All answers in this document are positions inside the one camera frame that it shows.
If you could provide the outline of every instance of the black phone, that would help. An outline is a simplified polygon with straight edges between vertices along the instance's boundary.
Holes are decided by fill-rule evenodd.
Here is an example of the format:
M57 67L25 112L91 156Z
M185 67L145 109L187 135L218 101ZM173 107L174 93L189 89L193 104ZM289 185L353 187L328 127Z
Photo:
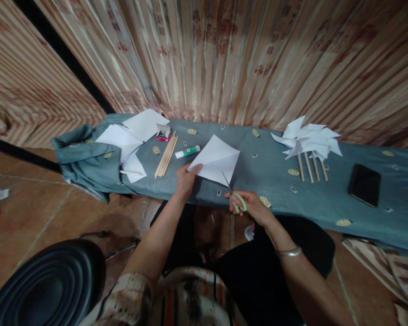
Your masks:
M378 207L381 175L361 164L355 164L349 194L372 207Z

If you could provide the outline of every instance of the woman's right hand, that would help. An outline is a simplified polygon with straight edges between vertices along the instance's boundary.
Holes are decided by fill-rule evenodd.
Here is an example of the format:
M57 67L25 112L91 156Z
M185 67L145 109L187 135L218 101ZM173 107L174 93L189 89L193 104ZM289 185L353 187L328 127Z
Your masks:
M243 200L246 203L248 213L252 216L253 219L255 219L258 224L260 224L261 226L265 226L268 221L275 219L272 212L269 210L269 208L264 206L255 192L244 192L237 190L235 192L242 196ZM227 192L224 197L230 198L230 193ZM236 195L231 196L231 200L235 202L239 207L242 206L242 202ZM230 202L230 211L233 212L233 214L236 214L236 210L232 202Z

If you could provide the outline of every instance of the bracelet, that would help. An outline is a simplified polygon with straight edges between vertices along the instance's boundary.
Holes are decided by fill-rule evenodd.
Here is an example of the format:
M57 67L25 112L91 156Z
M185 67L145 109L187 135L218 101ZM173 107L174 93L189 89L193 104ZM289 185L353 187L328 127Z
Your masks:
M295 249L289 250L289 251L276 251L275 250L275 253L277 254L278 257L295 257L299 255L301 252L302 252L302 248L300 246L297 246Z

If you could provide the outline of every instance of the brown floor tile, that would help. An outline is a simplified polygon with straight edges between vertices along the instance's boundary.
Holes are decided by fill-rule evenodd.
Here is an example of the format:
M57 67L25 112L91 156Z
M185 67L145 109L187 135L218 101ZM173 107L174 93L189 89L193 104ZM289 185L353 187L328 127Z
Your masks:
M248 214L244 213L243 216L234 215L234 247L247 243L245 238L246 227L254 224L254 219Z
M42 156L50 161L57 162L56 154L52 149L27 149L28 151ZM15 175L19 177L29 177L33 179L64 182L59 173L41 168L37 165L20 161L14 166L12 170L9 171L10 175Z
M360 325L397 325L394 295L340 242L339 232L327 231L336 242L335 260Z
M231 227L229 210L198 206L195 214L196 247L211 244L216 249L215 258L222 257L233 248Z
M54 243L75 239L82 233L108 231L108 237L87 239L94 241L106 255L132 244L147 208L149 198L110 196L110 203L98 202L80 190L74 190L54 220L41 235L28 258ZM118 254L106 263L105 294L121 275L130 257L130 250Z
M148 208L145 212L145 216L142 220L142 226L141 226L141 231L138 235L139 239L142 239L142 237L145 235L145 233L148 232L150 229L150 223L153 220L157 210L159 209L160 205L163 203L162 199L157 199L157 198L150 198L150 202L148 203Z
M71 190L70 186L2 178L0 189L0 288Z
M331 273L328 275L328 278L326 279L326 282L331 287L332 291L335 293L335 295L337 296L337 299L339 299L343 307L345 307L345 310L350 315L352 315L352 313L350 312L349 303L347 302L345 298L345 292L343 291L341 282L337 274L337 268L336 268L335 262L332 266Z
M9 172L20 162L20 160L0 152L0 173L9 174Z

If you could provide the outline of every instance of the box of pushpins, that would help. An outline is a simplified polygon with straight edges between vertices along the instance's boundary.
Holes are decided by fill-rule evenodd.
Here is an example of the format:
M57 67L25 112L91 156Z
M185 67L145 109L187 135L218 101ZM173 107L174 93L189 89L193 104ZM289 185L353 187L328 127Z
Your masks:
M155 138L158 141L169 141L171 139L171 128L168 125L157 125L157 134Z

